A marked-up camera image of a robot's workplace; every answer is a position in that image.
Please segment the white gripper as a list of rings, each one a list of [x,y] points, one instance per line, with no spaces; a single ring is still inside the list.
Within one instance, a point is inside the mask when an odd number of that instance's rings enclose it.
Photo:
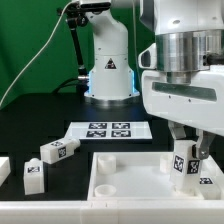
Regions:
[[[146,70],[142,74],[142,97],[148,114],[170,120],[174,140],[186,137],[182,124],[201,129],[196,142],[200,160],[208,158],[215,134],[224,136],[224,65],[192,72],[189,85],[167,83],[164,73]]]

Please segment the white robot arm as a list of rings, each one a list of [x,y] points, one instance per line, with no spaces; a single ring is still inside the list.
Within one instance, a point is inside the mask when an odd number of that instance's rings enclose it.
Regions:
[[[110,8],[125,0],[81,0],[93,27],[94,66],[85,96],[117,103],[140,96],[147,113],[169,121],[175,139],[197,130],[193,156],[205,159],[224,136],[224,0],[134,0],[155,40],[138,55],[141,89],[128,63],[127,29]]]

